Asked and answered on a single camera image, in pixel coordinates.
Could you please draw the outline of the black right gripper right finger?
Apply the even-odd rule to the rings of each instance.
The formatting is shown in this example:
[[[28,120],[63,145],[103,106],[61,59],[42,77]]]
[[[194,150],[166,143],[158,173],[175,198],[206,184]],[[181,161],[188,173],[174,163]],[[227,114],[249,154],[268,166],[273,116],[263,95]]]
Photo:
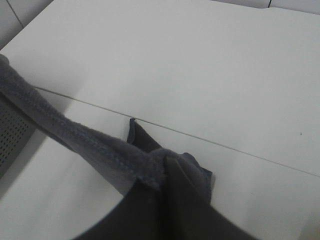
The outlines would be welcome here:
[[[174,240],[254,240],[198,193],[178,161],[165,160],[166,194]]]

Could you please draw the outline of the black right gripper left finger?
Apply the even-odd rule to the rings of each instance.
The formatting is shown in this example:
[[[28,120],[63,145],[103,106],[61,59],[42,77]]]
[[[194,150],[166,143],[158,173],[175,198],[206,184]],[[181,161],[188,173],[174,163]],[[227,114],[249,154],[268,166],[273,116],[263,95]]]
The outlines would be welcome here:
[[[162,196],[137,180],[110,213],[76,240],[169,240]]]

